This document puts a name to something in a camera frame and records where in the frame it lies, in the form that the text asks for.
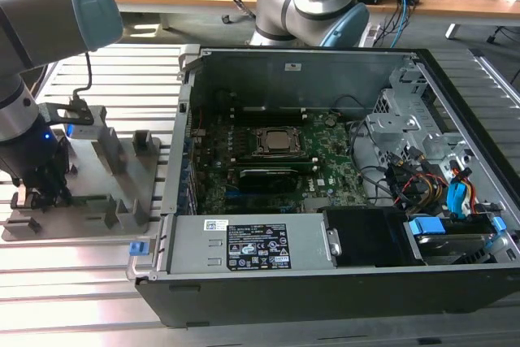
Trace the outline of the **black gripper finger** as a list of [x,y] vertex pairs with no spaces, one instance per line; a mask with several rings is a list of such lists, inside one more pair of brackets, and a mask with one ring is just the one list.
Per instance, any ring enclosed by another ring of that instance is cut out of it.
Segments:
[[37,210],[46,206],[45,198],[32,188],[20,185],[11,199],[12,210]]
[[53,157],[53,176],[56,192],[56,204],[70,206],[72,194],[67,187],[66,174],[70,171],[68,140],[65,136],[58,138],[58,146]]

